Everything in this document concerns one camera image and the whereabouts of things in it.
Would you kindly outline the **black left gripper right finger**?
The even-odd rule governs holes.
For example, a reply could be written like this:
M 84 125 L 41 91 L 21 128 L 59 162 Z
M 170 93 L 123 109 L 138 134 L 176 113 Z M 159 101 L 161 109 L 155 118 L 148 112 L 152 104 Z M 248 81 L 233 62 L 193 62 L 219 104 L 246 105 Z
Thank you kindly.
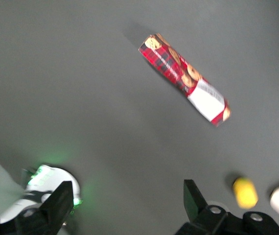
M 192 179 L 184 180 L 183 190 L 189 221 L 176 235 L 279 235 L 279 225 L 265 213 L 249 211 L 239 218 L 221 206 L 209 205 Z

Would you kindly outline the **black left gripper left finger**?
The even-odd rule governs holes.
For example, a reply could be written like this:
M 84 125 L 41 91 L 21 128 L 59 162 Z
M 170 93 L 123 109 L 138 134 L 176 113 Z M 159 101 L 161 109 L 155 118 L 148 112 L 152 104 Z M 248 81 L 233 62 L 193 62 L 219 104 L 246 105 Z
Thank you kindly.
M 63 181 L 43 203 L 25 206 L 9 221 L 0 222 L 0 235 L 56 235 L 72 208 L 72 182 Z

